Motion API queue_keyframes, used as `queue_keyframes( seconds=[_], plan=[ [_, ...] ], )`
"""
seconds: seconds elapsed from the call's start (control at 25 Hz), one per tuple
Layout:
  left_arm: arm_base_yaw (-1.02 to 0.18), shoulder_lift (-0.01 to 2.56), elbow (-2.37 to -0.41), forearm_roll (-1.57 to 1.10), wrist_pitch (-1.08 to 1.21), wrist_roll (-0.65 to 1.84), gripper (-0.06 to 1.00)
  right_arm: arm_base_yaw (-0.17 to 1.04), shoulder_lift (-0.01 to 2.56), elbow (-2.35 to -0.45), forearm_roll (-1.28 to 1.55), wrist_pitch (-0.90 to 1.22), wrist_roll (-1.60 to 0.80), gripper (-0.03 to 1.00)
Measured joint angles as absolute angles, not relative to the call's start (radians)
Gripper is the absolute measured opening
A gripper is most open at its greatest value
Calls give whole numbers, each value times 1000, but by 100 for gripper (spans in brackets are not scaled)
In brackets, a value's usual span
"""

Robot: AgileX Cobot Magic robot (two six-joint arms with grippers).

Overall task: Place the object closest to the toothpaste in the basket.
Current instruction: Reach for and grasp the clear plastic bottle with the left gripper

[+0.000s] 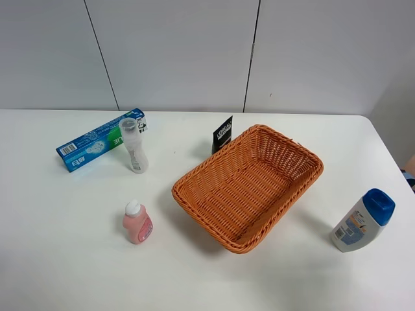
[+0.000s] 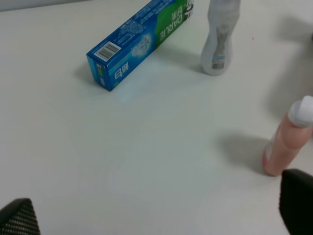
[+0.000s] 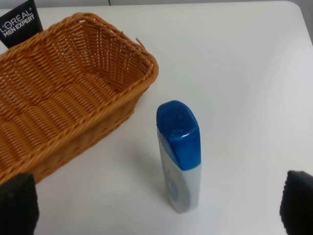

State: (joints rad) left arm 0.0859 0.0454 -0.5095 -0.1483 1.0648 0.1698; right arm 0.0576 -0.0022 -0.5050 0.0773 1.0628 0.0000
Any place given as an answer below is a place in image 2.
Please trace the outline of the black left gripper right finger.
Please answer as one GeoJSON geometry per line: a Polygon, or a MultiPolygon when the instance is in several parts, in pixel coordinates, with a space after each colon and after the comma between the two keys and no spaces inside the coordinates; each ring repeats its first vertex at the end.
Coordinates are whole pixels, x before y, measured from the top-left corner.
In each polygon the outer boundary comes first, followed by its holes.
{"type": "Polygon", "coordinates": [[[291,235],[313,233],[313,177],[298,169],[284,170],[279,211],[291,235]]]}

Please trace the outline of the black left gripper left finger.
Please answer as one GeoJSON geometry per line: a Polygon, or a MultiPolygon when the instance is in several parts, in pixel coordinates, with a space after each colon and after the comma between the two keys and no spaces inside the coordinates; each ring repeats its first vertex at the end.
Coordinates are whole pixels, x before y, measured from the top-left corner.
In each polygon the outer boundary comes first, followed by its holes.
{"type": "Polygon", "coordinates": [[[40,235],[36,213],[29,198],[18,198],[0,210],[1,235],[40,235]]]}

